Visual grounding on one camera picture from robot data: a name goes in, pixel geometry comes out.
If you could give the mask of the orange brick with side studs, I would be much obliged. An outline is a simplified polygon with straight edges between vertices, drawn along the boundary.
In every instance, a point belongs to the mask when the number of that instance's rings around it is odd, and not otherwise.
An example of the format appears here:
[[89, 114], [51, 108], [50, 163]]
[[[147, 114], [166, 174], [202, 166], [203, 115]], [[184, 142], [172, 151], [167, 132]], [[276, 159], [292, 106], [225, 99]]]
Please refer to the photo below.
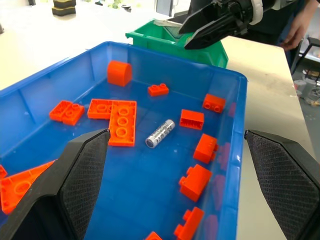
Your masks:
[[215, 113], [222, 113], [226, 105], [226, 100], [221, 97], [207, 93], [205, 95], [202, 107]]

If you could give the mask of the black and yellow stacked object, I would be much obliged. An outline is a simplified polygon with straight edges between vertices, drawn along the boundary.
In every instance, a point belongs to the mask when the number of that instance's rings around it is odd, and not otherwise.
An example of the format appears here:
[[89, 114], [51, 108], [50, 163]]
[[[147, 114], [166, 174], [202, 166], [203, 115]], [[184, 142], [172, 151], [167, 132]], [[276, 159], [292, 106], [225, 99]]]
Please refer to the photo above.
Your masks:
[[76, 14], [76, 0], [53, 0], [52, 14], [58, 17]]

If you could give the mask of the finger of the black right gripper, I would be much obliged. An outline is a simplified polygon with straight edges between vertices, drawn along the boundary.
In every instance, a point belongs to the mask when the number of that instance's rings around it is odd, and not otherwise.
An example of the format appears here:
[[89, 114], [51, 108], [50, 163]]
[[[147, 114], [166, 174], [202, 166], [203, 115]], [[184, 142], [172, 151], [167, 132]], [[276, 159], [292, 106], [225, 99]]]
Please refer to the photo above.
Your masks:
[[179, 29], [180, 34], [205, 30], [217, 33], [230, 29], [235, 21], [225, 0], [191, 0], [188, 17]]
[[186, 50], [207, 48], [227, 36], [237, 36], [247, 30], [248, 21], [227, 12], [217, 19], [205, 18], [202, 13], [189, 16], [184, 22], [184, 33], [192, 36], [185, 42]]

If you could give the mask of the small orange two-stud brick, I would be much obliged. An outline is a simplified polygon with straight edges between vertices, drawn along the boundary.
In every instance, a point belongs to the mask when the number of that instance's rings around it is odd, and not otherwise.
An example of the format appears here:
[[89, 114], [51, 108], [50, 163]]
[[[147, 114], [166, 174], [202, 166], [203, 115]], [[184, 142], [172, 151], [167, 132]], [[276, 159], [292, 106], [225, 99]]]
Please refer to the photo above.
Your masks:
[[151, 85], [148, 87], [148, 94], [151, 97], [157, 97], [162, 95], [167, 95], [169, 93], [169, 88], [165, 83], [161, 83], [159, 85]]

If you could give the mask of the person's bare hand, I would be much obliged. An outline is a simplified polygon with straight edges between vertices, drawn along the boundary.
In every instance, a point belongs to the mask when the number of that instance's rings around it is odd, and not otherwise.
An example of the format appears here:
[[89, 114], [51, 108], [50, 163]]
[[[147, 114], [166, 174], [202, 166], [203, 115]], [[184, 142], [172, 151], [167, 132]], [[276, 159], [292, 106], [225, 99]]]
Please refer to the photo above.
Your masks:
[[295, 49], [306, 34], [314, 11], [304, 9], [293, 20], [289, 33], [282, 42], [281, 47], [285, 51]]

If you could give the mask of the grey clutter on floor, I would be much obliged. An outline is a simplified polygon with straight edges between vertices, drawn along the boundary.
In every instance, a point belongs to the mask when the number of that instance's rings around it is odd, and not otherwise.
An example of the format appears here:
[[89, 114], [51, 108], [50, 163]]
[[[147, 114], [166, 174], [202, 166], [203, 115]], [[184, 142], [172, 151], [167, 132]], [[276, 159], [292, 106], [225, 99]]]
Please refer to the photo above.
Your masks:
[[300, 99], [313, 107], [320, 107], [320, 72], [298, 71], [293, 75], [293, 84]]

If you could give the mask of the large orange flat plate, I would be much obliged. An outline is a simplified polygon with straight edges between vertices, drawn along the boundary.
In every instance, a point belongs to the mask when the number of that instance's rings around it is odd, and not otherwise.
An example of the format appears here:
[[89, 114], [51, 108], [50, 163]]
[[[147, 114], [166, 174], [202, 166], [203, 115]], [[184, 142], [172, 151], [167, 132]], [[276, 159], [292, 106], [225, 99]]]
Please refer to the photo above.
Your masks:
[[0, 206], [2, 212], [9, 215], [33, 182], [54, 162], [55, 160], [2, 178], [0, 180]]

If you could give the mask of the orange square flat brick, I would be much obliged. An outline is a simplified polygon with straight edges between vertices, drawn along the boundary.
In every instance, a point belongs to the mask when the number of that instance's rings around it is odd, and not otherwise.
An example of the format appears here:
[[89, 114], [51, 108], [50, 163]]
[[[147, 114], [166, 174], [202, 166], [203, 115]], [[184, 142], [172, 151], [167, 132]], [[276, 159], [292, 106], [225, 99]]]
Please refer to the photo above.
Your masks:
[[85, 107], [83, 105], [62, 100], [50, 111], [49, 117], [53, 121], [75, 126], [84, 113]]

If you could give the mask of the green plastic bin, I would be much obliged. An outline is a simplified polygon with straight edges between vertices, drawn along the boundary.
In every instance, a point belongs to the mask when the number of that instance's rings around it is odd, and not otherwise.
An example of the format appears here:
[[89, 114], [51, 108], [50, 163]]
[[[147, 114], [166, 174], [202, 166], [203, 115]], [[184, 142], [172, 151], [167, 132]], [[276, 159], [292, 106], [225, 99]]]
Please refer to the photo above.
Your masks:
[[169, 20], [153, 19], [125, 36], [131, 38], [135, 46], [205, 65], [227, 67], [229, 58], [220, 41], [207, 48], [186, 50], [184, 45], [192, 34], [180, 34], [180, 26], [180, 23]]

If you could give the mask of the blue plastic bin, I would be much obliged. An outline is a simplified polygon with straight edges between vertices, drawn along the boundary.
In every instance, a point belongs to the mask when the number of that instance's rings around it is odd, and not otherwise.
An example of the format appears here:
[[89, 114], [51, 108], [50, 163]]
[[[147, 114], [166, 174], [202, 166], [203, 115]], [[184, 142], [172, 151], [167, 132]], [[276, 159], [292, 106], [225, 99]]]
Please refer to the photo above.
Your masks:
[[[108, 83], [110, 61], [131, 64], [124, 87]], [[148, 87], [166, 84], [167, 95], [150, 96]], [[203, 108], [206, 94], [226, 100], [222, 113]], [[104, 42], [0, 90], [0, 164], [9, 175], [57, 159], [68, 141], [104, 129], [106, 120], [83, 116], [75, 126], [52, 121], [62, 100], [86, 108], [92, 99], [136, 101], [133, 147], [107, 150], [100, 194], [85, 238], [142, 240], [156, 232], [176, 240], [186, 210], [204, 211], [194, 240], [236, 240], [247, 78], [228, 69], [194, 63], [129, 44]], [[202, 130], [179, 125], [182, 109], [204, 113]], [[175, 128], [155, 147], [149, 137], [166, 120]], [[193, 158], [202, 134], [217, 139], [215, 158]], [[189, 167], [212, 176], [197, 202], [180, 192]]]

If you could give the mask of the silver AA battery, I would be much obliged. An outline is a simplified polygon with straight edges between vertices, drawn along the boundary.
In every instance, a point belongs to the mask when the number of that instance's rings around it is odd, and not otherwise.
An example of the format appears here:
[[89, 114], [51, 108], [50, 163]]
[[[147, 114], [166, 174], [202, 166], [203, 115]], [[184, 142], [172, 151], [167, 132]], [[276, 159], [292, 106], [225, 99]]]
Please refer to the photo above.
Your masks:
[[154, 149], [174, 128], [173, 120], [168, 119], [162, 123], [150, 136], [145, 140], [146, 145]]

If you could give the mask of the orange hollow brick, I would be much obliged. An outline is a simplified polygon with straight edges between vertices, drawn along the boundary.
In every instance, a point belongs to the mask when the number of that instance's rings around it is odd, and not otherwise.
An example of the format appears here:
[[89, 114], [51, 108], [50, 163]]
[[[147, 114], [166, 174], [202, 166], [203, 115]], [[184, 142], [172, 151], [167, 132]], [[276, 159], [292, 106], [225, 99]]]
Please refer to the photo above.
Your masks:
[[187, 109], [181, 110], [179, 125], [181, 127], [202, 130], [205, 122], [205, 115], [202, 112]]

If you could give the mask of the long orange flat brick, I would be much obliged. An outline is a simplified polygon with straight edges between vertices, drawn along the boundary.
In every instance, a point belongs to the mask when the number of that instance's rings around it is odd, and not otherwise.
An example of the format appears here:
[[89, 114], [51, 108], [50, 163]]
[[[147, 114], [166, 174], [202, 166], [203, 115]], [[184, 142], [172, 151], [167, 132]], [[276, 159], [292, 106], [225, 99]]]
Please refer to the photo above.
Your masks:
[[136, 137], [137, 102], [114, 100], [111, 105], [108, 144], [116, 147], [133, 147]]

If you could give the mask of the person in dark clothes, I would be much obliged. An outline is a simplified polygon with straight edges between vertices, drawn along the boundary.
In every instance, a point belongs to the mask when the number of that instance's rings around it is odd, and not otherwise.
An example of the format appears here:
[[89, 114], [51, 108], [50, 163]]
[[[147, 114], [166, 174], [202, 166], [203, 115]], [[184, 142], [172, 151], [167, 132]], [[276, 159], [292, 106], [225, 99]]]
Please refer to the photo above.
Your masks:
[[294, 17], [298, 15], [304, 5], [305, 0], [296, 0], [280, 10], [270, 9], [263, 13], [263, 18], [259, 23], [251, 25], [247, 33], [238, 37], [276, 46], [284, 41]]

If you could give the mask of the orange rounded block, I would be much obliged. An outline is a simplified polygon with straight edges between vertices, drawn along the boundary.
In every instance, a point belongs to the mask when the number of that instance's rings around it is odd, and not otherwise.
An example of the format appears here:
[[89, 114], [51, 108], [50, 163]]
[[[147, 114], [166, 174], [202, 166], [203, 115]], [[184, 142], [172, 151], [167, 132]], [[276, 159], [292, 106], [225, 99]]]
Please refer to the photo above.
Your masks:
[[125, 87], [133, 78], [132, 66], [129, 63], [112, 60], [107, 67], [107, 82]]

